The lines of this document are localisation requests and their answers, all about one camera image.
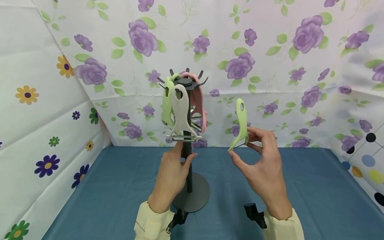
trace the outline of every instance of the black clamp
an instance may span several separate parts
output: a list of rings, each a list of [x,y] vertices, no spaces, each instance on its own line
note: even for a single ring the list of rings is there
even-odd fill
[[[264,212],[258,212],[255,203],[245,204],[244,208],[245,208],[245,213],[247,214],[247,217],[250,220],[257,222],[257,224],[262,229],[266,229],[266,223],[265,223],[265,219],[264,219]]]

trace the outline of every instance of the purple rose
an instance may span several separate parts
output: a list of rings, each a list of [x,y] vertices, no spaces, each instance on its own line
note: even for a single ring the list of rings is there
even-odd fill
[[[130,139],[135,139],[141,137],[141,129],[138,125],[129,123],[127,127],[123,130],[124,135]]]
[[[320,101],[322,93],[319,90],[320,88],[318,86],[313,86],[305,91],[301,98],[301,105],[305,108],[313,108],[315,103]]]
[[[195,47],[193,51],[196,54],[204,54],[207,52],[207,47],[209,46],[209,44],[209,39],[203,35],[200,35],[198,38],[195,38],[192,43],[192,46]]]
[[[75,74],[78,78],[82,79],[86,85],[100,85],[105,83],[107,67],[104,64],[99,63],[94,58],[88,58],[85,60],[84,65],[77,66]]]
[[[368,133],[369,130],[372,129],[372,124],[367,120],[360,120],[359,123],[360,123],[361,129],[366,133]]]
[[[295,49],[305,54],[317,48],[324,37],[324,31],[320,28],[322,24],[323,18],[320,15],[303,19],[292,41]]]
[[[157,39],[153,34],[148,32],[148,27],[145,22],[137,19],[134,22],[130,22],[128,27],[128,34],[131,38],[132,46],[144,56],[151,56],[152,51],[157,50]]]
[[[354,137],[351,136],[344,136],[343,139],[341,140],[342,146],[341,149],[345,152],[347,152],[349,149],[351,149],[355,144],[358,142],[358,140]]]
[[[153,6],[154,0],[139,0],[139,11],[147,12]]]
[[[372,80],[384,83],[384,62],[377,64],[373,68],[373,71],[375,74],[373,75]]]
[[[256,32],[252,28],[247,29],[244,32],[244,37],[245,43],[250,47],[255,44],[255,40],[257,39]]]
[[[298,80],[302,80],[303,79],[303,75],[306,72],[307,71],[305,71],[304,68],[301,67],[298,70],[295,70],[295,71],[292,72],[290,79],[292,79],[294,82],[297,82]]]
[[[322,73],[320,73],[320,77],[317,79],[317,81],[323,80],[328,75],[329,71],[330,71],[330,69],[327,68]]]
[[[155,109],[153,107],[148,106],[148,105],[143,107],[142,110],[143,110],[145,116],[153,116],[153,113],[155,112]]]
[[[311,139],[307,137],[301,137],[298,140],[291,143],[291,147],[308,147],[311,143]]]
[[[369,39],[369,34],[365,31],[358,31],[357,33],[352,34],[347,38],[347,44],[345,44],[346,49],[356,49],[361,46],[362,43],[365,43]]]
[[[277,108],[278,108],[278,106],[274,103],[268,104],[264,107],[264,113],[265,114],[272,114]]]
[[[338,88],[339,93],[349,94],[352,92],[352,88],[350,86],[341,86]]]
[[[211,97],[218,97],[220,95],[219,91],[217,89],[212,89],[210,92],[209,92],[209,95]]]
[[[301,134],[307,134],[308,131],[309,131],[308,128],[302,128],[302,129],[299,130],[299,132],[300,132]]]
[[[88,52],[92,52],[92,42],[85,36],[77,34],[74,36],[74,40],[80,45],[80,47]]]
[[[207,147],[208,143],[205,139],[199,139],[192,143],[192,147]]]
[[[117,116],[118,116],[119,118],[122,118],[122,119],[125,119],[125,120],[128,120],[128,119],[129,119],[129,116],[128,116],[128,114],[126,114],[126,113],[118,113]]]
[[[228,79],[241,79],[252,70],[255,60],[249,53],[242,53],[239,58],[231,59],[225,66]]]

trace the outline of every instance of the purple flower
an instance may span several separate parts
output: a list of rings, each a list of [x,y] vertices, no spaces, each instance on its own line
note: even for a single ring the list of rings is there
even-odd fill
[[[130,139],[135,139],[141,137],[141,129],[138,125],[133,124],[132,122],[128,123],[127,127],[123,130],[124,135]]]
[[[72,113],[72,118],[73,120],[77,120],[80,118],[80,112],[79,111],[75,111]]]
[[[324,37],[324,31],[320,28],[322,24],[323,18],[320,15],[303,19],[292,41],[295,49],[305,54],[317,48]]]
[[[311,139],[307,137],[301,137],[298,140],[291,143],[291,147],[308,147],[311,143]]]
[[[159,80],[157,79],[160,77],[160,73],[158,73],[156,70],[153,70],[150,74],[148,74],[148,81],[151,83],[157,83]]]
[[[384,83],[384,62],[377,64],[373,68],[373,71],[375,74],[373,75],[372,80]]]
[[[209,95],[211,97],[218,97],[220,95],[219,91],[217,89],[212,89],[210,92],[209,92]]]
[[[78,78],[82,79],[86,85],[100,85],[105,83],[107,67],[104,64],[99,63],[94,58],[88,58],[85,60],[84,65],[77,66],[75,74]]]
[[[362,43],[365,43],[369,39],[369,34],[365,31],[358,31],[357,33],[352,34],[347,38],[347,44],[345,44],[346,49],[356,49],[361,46]]]
[[[73,36],[74,40],[80,45],[80,47],[88,52],[92,52],[92,42],[85,36],[81,34],[77,34],[76,36]]]
[[[349,94],[352,92],[352,88],[350,86],[341,86],[338,88],[339,93]]]
[[[71,188],[75,188],[80,184],[80,182],[83,180],[83,178],[87,174],[88,170],[89,170],[89,164],[87,164],[86,166],[80,167],[80,171],[75,173],[75,175],[73,176],[73,179],[75,181],[72,183]]]
[[[327,68],[322,73],[320,73],[320,77],[317,79],[317,81],[323,80],[328,75],[329,71],[330,71],[330,69]]]
[[[302,129],[299,130],[299,132],[300,132],[301,134],[307,134],[308,131],[309,131],[308,128],[302,128]]]
[[[351,149],[355,144],[358,142],[358,140],[354,137],[351,136],[344,136],[343,139],[341,140],[342,146],[341,149],[345,152],[347,152],[349,149]]]
[[[53,173],[53,170],[57,170],[59,166],[57,164],[60,162],[60,159],[56,159],[56,155],[46,155],[43,157],[42,161],[38,161],[35,169],[35,174],[39,174],[39,177],[44,177],[45,175],[50,176]]]
[[[303,79],[303,75],[307,71],[304,70],[303,67],[299,68],[298,70],[295,70],[292,72],[290,79],[292,79],[294,82],[297,82],[298,80]]]
[[[264,107],[264,113],[265,114],[272,114],[277,108],[278,108],[278,106],[274,103],[268,104]]]
[[[318,86],[313,86],[304,92],[301,97],[301,105],[305,108],[313,108],[316,102],[320,101],[321,92]]]
[[[131,38],[132,46],[144,56],[151,56],[152,51],[157,50],[157,39],[153,34],[148,32],[148,27],[145,22],[141,19],[137,19],[134,22],[130,22],[128,27],[128,34]]]
[[[368,133],[369,130],[372,129],[372,124],[367,120],[360,120],[359,123],[360,123],[361,129],[366,133]]]
[[[252,70],[255,60],[249,53],[242,53],[239,58],[231,59],[225,66],[228,79],[241,79]]]
[[[199,139],[192,143],[192,147],[207,147],[208,143],[205,139]]]
[[[147,12],[153,6],[154,0],[139,0],[139,11]]]
[[[326,7],[326,8],[333,7],[338,1],[340,1],[340,0],[326,0],[324,2],[324,7]]]
[[[255,44],[255,40],[257,39],[256,32],[252,28],[247,29],[244,32],[244,37],[245,43],[250,47]]]
[[[312,121],[311,121],[311,127],[317,127],[317,126],[319,126],[320,124],[321,124],[321,121],[322,121],[323,119],[321,118],[321,117],[316,117],[315,119],[313,119]]]
[[[125,120],[128,120],[128,119],[129,119],[129,116],[128,116],[128,114],[126,114],[126,113],[118,113],[117,116],[118,116],[119,118],[122,118],[122,119],[125,119]]]
[[[195,38],[195,40],[193,41],[192,43],[192,46],[194,46],[195,48],[193,49],[193,51],[196,53],[196,54],[204,54],[207,52],[207,47],[210,45],[209,43],[209,39],[206,38],[205,36],[203,35],[200,35],[198,38]]]

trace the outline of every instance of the green leaf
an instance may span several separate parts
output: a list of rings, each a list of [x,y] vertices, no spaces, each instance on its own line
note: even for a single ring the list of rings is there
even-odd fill
[[[122,96],[122,97],[125,96],[125,92],[122,89],[114,88],[114,90],[115,90],[115,93],[117,93],[119,96]]]
[[[256,87],[252,84],[248,84],[248,91],[250,93],[256,93]]]
[[[217,68],[219,70],[224,70],[225,66],[227,65],[227,63],[228,63],[228,61],[221,61],[221,62],[218,63]]]
[[[267,56],[273,56],[275,55],[276,53],[278,53],[280,51],[281,47],[280,46],[273,46],[271,47],[270,49],[267,50],[267,52],[265,53],[265,55]]]
[[[136,49],[133,50],[133,56],[140,62],[143,63],[143,55],[139,53]]]
[[[299,54],[299,52],[296,50],[296,48],[294,46],[292,46],[289,51],[288,51],[288,55],[289,55],[289,58],[294,61],[297,57],[297,55]]]
[[[287,42],[287,34],[282,33],[276,36],[276,41],[280,44],[286,43]]]
[[[105,88],[104,84],[99,84],[99,85],[94,85],[93,86],[93,89],[95,90],[95,93],[101,92],[102,90],[104,90],[104,88]]]
[[[281,15],[283,15],[283,16],[288,15],[288,8],[284,4],[281,6]]]
[[[242,81],[243,81],[242,79],[234,79],[231,83],[231,87],[233,88],[233,87],[240,85],[242,83]]]
[[[373,24],[371,24],[371,25],[366,26],[362,30],[365,31],[366,33],[370,33],[370,32],[372,32],[373,27],[374,27]]]
[[[370,60],[370,61],[366,62],[366,63],[364,64],[364,66],[365,66],[366,68],[374,68],[374,67],[376,67],[378,64],[380,64],[380,63],[382,63],[382,62],[384,62],[384,60],[381,60],[381,59],[374,59],[374,60]]]
[[[323,25],[326,26],[332,22],[332,15],[328,12],[320,13],[320,16],[323,18]]]
[[[166,9],[161,4],[159,4],[159,7],[158,7],[157,11],[159,12],[160,16],[164,17],[166,15]]]
[[[106,5],[105,3],[97,3],[96,5],[101,10],[107,10],[108,9],[108,5]]]
[[[236,32],[234,32],[233,34],[232,34],[232,39],[238,39],[239,38],[239,36],[240,36],[240,31],[236,31]]]
[[[70,39],[69,38],[63,38],[61,41],[60,41],[61,45],[67,47],[69,46],[71,43],[70,43]]]
[[[285,110],[283,110],[281,113],[280,113],[280,115],[287,115],[288,113],[290,113],[292,111],[292,109],[285,109]]]
[[[119,59],[124,54],[124,49],[115,49],[111,53],[111,58],[113,59]]]
[[[115,87],[121,87],[124,83],[118,79],[115,79],[111,82],[111,84]]]
[[[153,30],[153,29],[156,28],[156,23],[151,18],[149,18],[149,17],[141,17],[140,19],[144,21],[144,23],[147,25],[149,30]]]
[[[242,53],[247,53],[249,51],[246,48],[236,48],[234,52],[236,56],[240,56]]]
[[[319,45],[319,49],[324,49],[328,46],[328,37],[327,36],[324,36],[323,37],[323,40],[321,41],[320,45]]]

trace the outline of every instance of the black dot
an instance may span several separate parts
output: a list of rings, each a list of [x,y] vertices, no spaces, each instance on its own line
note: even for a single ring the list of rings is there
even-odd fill
[[[379,192],[375,193],[374,196],[377,203],[384,207],[384,196]]]
[[[365,136],[365,139],[367,142],[374,142],[376,141],[376,135],[374,133],[368,133],[367,136]]]

